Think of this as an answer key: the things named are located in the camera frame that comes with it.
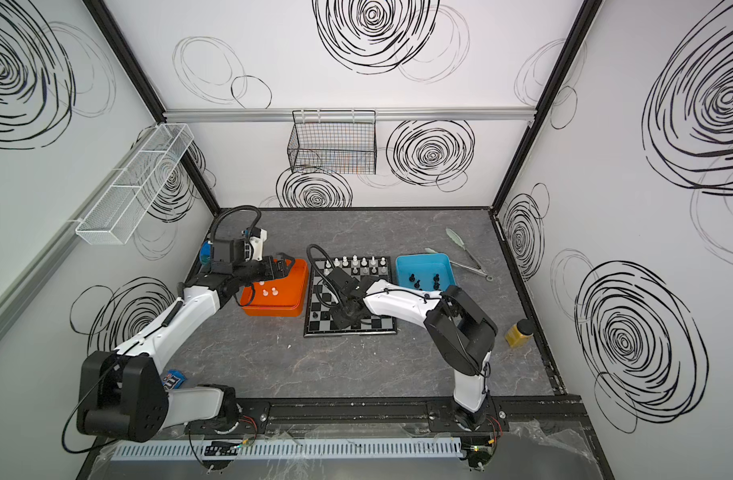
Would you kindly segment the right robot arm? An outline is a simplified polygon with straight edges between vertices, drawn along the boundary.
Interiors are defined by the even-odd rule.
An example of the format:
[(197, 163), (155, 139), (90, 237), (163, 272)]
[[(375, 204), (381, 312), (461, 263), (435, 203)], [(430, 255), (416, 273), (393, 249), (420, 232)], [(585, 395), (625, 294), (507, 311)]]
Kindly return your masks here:
[(444, 291), (422, 291), (372, 275), (356, 279), (340, 267), (324, 274), (324, 285), (336, 298), (332, 320), (338, 325), (354, 325), (374, 315), (425, 328), (454, 369), (458, 422), (468, 429), (484, 423), (490, 399), (487, 376), (498, 327), (465, 290), (452, 285)]

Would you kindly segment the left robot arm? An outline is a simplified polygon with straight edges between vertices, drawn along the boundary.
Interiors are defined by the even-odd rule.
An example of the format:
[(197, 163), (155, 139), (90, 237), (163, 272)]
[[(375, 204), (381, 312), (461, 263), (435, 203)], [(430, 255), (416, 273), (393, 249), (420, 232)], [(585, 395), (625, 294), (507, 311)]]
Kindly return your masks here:
[(112, 351), (96, 351), (80, 370), (76, 430), (138, 443), (160, 430), (198, 421), (234, 428), (240, 417), (234, 388), (226, 385), (168, 390), (162, 372), (198, 328), (240, 290), (286, 278), (296, 259), (264, 254), (268, 234), (256, 227), (233, 240), (210, 240), (210, 262), (180, 284), (170, 306), (140, 333)]

